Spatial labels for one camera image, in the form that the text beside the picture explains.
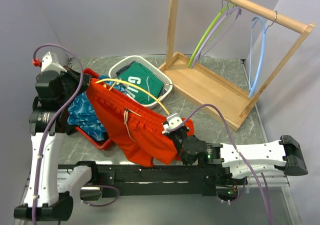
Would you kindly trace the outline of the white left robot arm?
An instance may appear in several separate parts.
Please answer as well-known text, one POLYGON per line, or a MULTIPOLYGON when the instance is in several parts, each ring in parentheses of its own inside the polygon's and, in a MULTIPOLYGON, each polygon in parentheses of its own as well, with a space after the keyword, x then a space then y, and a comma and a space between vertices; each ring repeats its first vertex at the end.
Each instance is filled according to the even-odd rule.
POLYGON ((35 79, 36 97, 29 117, 32 162, 27 194, 14 209, 15 219, 37 222, 70 219, 75 194, 83 185, 100 179, 93 161, 78 162, 75 171, 58 185, 59 152, 67 125, 68 108, 90 85, 89 74, 63 67, 40 72, 35 79))

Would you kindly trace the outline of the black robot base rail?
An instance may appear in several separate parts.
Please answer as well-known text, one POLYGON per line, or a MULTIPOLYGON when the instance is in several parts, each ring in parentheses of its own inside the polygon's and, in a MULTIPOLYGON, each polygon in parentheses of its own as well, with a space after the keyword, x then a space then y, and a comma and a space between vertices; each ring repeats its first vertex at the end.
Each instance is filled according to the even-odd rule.
POLYGON ((193 195, 215 196, 217 189, 242 188, 246 178, 232 178, 228 169, 222 167, 156 165, 96 166, 98 179, 95 185, 102 185, 101 196, 193 195))

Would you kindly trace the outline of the yellow plastic hanger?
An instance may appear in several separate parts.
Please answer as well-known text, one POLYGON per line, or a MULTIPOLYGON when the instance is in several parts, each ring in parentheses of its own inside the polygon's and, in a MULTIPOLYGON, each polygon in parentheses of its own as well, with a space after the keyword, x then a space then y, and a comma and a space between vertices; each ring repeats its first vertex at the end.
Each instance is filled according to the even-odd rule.
POLYGON ((169 115, 170 112, 169 110, 163 105, 163 103, 158 99, 156 98, 153 94, 151 94, 149 91, 139 87, 138 85, 136 84, 133 84, 133 83, 130 83, 128 81, 124 81, 124 80, 120 80, 120 79, 115 79, 115 78, 104 78, 104 79, 100 79, 98 81, 96 81, 95 83, 96 84, 100 84, 100 83, 104 83, 104 82, 114 82, 114 83, 120 83, 120 84, 124 84, 124 85, 128 85, 128 86, 132 86, 133 88, 139 90, 139 91, 142 91, 143 93, 145 93, 146 95, 150 96, 152 99, 154 99, 161 107, 162 109, 164 110, 164 112, 169 115))

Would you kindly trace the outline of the orange drawstring shorts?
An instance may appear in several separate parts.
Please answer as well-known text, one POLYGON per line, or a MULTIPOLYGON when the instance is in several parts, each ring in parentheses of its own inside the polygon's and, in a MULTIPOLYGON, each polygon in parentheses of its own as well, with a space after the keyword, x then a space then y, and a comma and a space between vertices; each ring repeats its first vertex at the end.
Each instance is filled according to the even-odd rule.
POLYGON ((132 163, 153 167, 153 160, 169 165, 180 156, 163 135, 166 117, 92 78, 87 98, 109 137, 132 163))

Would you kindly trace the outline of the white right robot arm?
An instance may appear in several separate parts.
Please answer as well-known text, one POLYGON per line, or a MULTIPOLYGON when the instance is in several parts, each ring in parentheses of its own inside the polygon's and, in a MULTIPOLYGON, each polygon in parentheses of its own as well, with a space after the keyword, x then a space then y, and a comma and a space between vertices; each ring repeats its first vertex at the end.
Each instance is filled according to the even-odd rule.
POLYGON ((267 143, 232 145, 200 140, 195 135, 188 135, 186 126, 173 131, 165 122, 163 128, 162 133, 172 140, 184 165, 197 163, 203 170, 212 172, 214 180, 227 185, 253 172, 279 170, 286 176, 308 174, 301 146, 290 135, 267 143))

